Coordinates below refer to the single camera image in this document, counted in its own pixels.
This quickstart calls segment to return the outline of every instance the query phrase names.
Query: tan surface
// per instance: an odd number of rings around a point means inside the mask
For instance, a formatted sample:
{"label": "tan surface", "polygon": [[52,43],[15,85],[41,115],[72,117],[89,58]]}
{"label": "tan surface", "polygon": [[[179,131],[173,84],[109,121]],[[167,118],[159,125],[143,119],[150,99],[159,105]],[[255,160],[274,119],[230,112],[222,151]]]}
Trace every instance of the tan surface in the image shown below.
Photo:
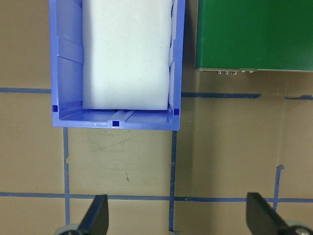
{"label": "tan surface", "polygon": [[[187,0],[182,90],[262,97],[182,99],[176,196],[258,191],[272,197],[276,167],[284,164],[280,197],[313,198],[312,101],[284,100],[313,94],[313,74],[194,71],[197,7],[198,1]],[[4,0],[0,28],[0,87],[49,88],[48,1]],[[0,108],[0,191],[63,193],[63,135],[51,127],[50,96],[0,93]],[[68,133],[71,193],[169,195],[171,132]],[[71,200],[72,222],[90,202]],[[65,223],[63,199],[0,197],[0,208],[6,234],[46,234]],[[176,202],[175,208],[182,234],[250,234],[244,203]],[[310,226],[312,211],[310,203],[278,204],[285,219]],[[167,234],[168,202],[114,200],[110,213],[111,234]]]}
{"label": "tan surface", "polygon": [[0,197],[1,234],[50,235],[64,225],[64,199]]}
{"label": "tan surface", "polygon": [[313,229],[313,203],[279,203],[277,212],[284,220],[299,221]]}
{"label": "tan surface", "polygon": [[2,0],[0,87],[50,88],[48,0]]}
{"label": "tan surface", "polygon": [[171,132],[70,129],[68,136],[71,193],[169,195]]}
{"label": "tan surface", "polygon": [[313,198],[313,101],[288,100],[284,104],[279,165],[284,165],[280,197]]}
{"label": "tan surface", "polygon": [[245,203],[175,203],[175,232],[180,235],[250,234]]}
{"label": "tan surface", "polygon": [[[71,222],[78,223],[92,200],[71,199]],[[168,235],[167,201],[109,200],[108,235]]]}
{"label": "tan surface", "polygon": [[283,100],[183,98],[176,195],[274,195]]}
{"label": "tan surface", "polygon": [[0,109],[0,191],[64,193],[63,134],[51,126],[50,95],[0,93]]}

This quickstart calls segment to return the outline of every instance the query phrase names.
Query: blue tape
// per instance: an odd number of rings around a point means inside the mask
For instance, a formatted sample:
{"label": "blue tape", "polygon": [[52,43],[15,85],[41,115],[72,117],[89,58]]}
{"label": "blue tape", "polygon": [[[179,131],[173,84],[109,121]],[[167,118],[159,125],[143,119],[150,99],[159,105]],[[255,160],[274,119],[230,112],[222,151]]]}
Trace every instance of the blue tape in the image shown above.
{"label": "blue tape", "polygon": [[65,224],[70,224],[69,210],[69,170],[67,164],[68,158],[68,128],[63,128],[63,150],[64,150],[64,198],[65,198]]}
{"label": "blue tape", "polygon": [[285,169],[285,167],[283,165],[279,165],[276,168],[275,189],[274,189],[274,204],[273,204],[273,209],[275,211],[277,210],[277,205],[278,205],[280,173],[281,173],[281,171],[283,169]]}
{"label": "blue tape", "polygon": [[[34,193],[34,192],[0,192],[0,197],[43,197],[43,198],[65,198],[64,194],[57,193]],[[70,194],[74,199],[93,199],[95,195],[91,194]],[[130,195],[109,195],[111,200],[143,200],[143,201],[169,201],[169,196],[130,196]],[[267,202],[274,202],[274,198],[265,198]],[[246,202],[244,197],[175,197],[175,201],[185,202]],[[278,198],[278,202],[284,203],[313,203],[313,198]]]}
{"label": "blue tape", "polygon": [[[93,199],[95,195],[71,194],[71,198],[75,199]],[[108,195],[110,200],[143,200],[143,201],[168,201],[168,196],[130,196],[130,195]]]}
{"label": "blue tape", "polygon": [[302,95],[300,97],[285,97],[285,99],[301,99],[301,100],[313,100],[312,95]]}
{"label": "blue tape", "polygon": [[34,193],[34,192],[0,192],[0,197],[45,197],[64,198],[64,194]]}
{"label": "blue tape", "polygon": [[313,198],[279,198],[278,202],[313,203]]}
{"label": "blue tape", "polygon": [[[265,198],[267,202],[273,202],[273,198]],[[185,202],[246,202],[245,197],[175,197],[175,201]]]}
{"label": "blue tape", "polygon": [[233,93],[190,93],[182,92],[181,97],[189,98],[236,98],[236,99],[257,99],[261,94],[233,94]]}
{"label": "blue tape", "polygon": [[51,89],[36,88],[0,88],[0,93],[32,93],[32,94],[51,94]]}
{"label": "blue tape", "polygon": [[174,201],[175,201],[175,173],[176,173],[176,146],[177,131],[172,132],[172,156],[171,156],[171,182],[170,182],[170,208],[169,208],[169,231],[174,231]]}

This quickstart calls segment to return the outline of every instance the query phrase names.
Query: white foam block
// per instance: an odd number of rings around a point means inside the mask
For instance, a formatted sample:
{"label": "white foam block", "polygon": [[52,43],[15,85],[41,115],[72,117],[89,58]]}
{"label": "white foam block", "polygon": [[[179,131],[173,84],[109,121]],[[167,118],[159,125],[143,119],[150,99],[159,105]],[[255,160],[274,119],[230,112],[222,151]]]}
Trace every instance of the white foam block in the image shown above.
{"label": "white foam block", "polygon": [[84,109],[166,110],[172,0],[83,0]]}

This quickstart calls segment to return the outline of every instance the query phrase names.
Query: blue plastic bin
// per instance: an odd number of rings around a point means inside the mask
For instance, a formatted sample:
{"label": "blue plastic bin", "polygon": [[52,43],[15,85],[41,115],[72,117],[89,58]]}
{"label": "blue plastic bin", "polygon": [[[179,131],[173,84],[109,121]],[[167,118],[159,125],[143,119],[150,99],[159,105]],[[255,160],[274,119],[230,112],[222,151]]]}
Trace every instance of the blue plastic bin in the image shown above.
{"label": "blue plastic bin", "polygon": [[49,0],[49,11],[53,126],[179,130],[185,0],[173,0],[167,111],[84,110],[82,0]]}

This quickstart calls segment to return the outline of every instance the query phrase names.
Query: green panel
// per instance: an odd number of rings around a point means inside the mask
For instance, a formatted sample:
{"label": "green panel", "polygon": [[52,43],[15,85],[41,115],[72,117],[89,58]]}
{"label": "green panel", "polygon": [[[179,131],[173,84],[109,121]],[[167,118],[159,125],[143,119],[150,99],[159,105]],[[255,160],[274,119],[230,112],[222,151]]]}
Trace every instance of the green panel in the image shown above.
{"label": "green panel", "polygon": [[313,71],[313,0],[199,0],[196,68]]}

